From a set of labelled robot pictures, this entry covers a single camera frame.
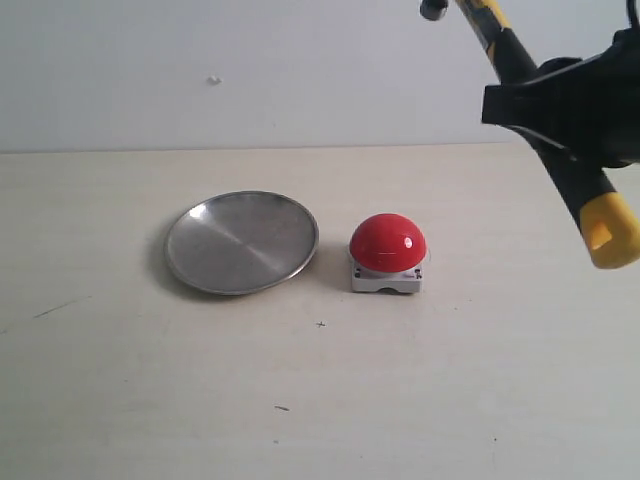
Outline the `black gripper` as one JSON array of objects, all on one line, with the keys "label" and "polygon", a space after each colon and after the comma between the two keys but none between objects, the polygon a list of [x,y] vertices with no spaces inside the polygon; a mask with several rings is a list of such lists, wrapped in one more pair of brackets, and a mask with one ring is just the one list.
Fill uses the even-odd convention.
[{"label": "black gripper", "polygon": [[529,134],[600,167],[639,161],[639,31],[588,59],[558,57],[520,83],[487,86],[484,124]]}]

